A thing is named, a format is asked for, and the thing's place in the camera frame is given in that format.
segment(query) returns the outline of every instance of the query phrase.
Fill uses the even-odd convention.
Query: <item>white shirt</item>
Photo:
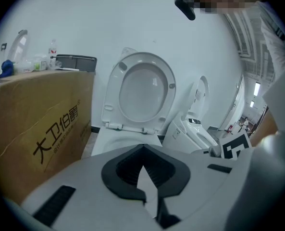
[[[276,74],[275,83],[263,95],[263,99],[272,113],[278,130],[285,131],[285,40],[281,40],[282,34],[285,35],[285,25],[270,4],[258,2],[258,5],[261,9],[261,30]]]
[[[245,120],[243,123],[242,129],[246,129],[248,125],[249,125],[248,120]]]

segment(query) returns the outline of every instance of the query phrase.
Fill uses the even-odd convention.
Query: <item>plastic bottle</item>
[[[57,55],[57,44],[56,39],[53,39],[50,43],[50,47],[48,49],[48,56],[49,56],[49,69],[55,69],[56,58],[50,58],[51,56]]]

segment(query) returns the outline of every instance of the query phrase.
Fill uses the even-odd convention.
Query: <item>black slot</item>
[[[72,197],[75,190],[76,189],[73,187],[61,186],[33,215],[33,217],[50,227]]]
[[[169,214],[165,201],[162,198],[158,200],[157,216],[155,219],[163,229],[167,229],[181,221],[177,216]]]
[[[201,124],[201,121],[199,121],[197,119],[189,118],[188,120],[189,120],[190,123]]]
[[[230,167],[220,166],[220,165],[217,165],[217,164],[210,164],[210,165],[208,165],[208,168],[214,169],[216,171],[220,171],[220,172],[223,172],[223,173],[227,173],[227,174],[229,174],[231,172],[231,170],[232,170],[232,168],[230,168]]]

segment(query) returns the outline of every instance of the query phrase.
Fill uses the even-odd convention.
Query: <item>white toilet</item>
[[[137,144],[161,146],[157,132],[175,96],[171,68],[159,56],[138,52],[112,70],[99,130],[91,156]]]
[[[209,108],[209,94],[209,85],[205,76],[197,78],[182,110],[168,127],[163,147],[192,153],[218,145],[201,125],[201,119]]]

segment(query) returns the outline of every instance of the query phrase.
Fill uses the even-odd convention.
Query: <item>floor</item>
[[[92,153],[92,150],[93,150],[93,147],[94,147],[94,144],[95,144],[95,141],[96,141],[96,138],[98,137],[98,134],[97,133],[91,133],[89,139],[88,139],[88,142],[86,144],[86,147],[83,151],[83,154],[81,156],[81,159],[84,159],[86,157],[90,157],[91,156],[91,153]]]

